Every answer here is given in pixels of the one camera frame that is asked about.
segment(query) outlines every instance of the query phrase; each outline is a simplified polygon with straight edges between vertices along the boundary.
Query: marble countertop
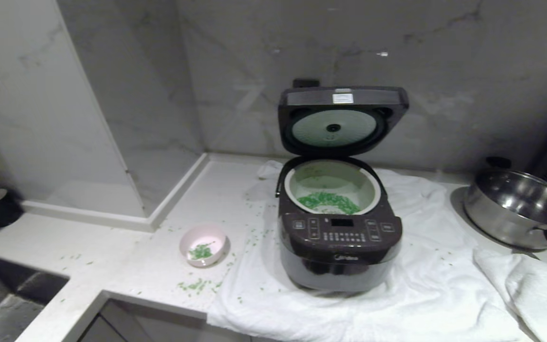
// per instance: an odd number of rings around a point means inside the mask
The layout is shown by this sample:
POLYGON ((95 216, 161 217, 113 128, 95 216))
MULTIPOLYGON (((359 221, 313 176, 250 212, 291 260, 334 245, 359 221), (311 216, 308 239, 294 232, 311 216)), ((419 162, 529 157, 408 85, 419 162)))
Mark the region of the marble countertop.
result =
MULTIPOLYGON (((70 278, 18 342, 74 342, 108 298, 205 318, 217 288, 241 256, 249 229, 263 224, 265 198, 250 196, 262 182, 265 159, 211 157, 202 173, 155 233, 25 214, 0 230, 0 258, 70 278), (184 232, 202 222, 221 225, 230 251, 214 266, 194 268, 179 252, 184 232)), ((439 181, 449 190, 460 227, 480 246, 512 249, 475 230, 460 209, 465 177, 401 171, 439 181)), ((547 251, 537 253, 547 262, 547 251)))

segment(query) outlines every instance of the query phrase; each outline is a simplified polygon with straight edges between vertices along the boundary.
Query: white towel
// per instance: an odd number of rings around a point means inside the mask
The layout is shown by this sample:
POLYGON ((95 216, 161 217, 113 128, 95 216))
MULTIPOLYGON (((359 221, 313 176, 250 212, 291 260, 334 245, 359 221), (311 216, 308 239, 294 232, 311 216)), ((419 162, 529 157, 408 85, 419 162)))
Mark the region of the white towel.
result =
MULTIPOLYGON (((280 341, 496 342, 524 338, 495 288, 472 261, 475 241, 445 206, 445 188, 377 171, 402 218, 401 253, 384 284, 362 294, 297 288, 280 263, 277 200, 254 227, 207 322, 280 341)), ((272 186, 260 186, 271 189, 272 186)))
POLYGON ((508 306, 547 342, 547 264, 526 255, 476 250, 474 260, 508 306))

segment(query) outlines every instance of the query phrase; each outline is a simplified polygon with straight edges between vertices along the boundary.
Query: sink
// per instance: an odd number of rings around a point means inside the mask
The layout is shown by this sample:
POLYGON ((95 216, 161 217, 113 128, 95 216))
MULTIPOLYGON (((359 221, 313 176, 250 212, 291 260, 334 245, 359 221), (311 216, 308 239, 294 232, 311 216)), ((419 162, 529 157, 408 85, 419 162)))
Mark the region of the sink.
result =
POLYGON ((67 281, 0 260, 0 342, 16 340, 67 281))

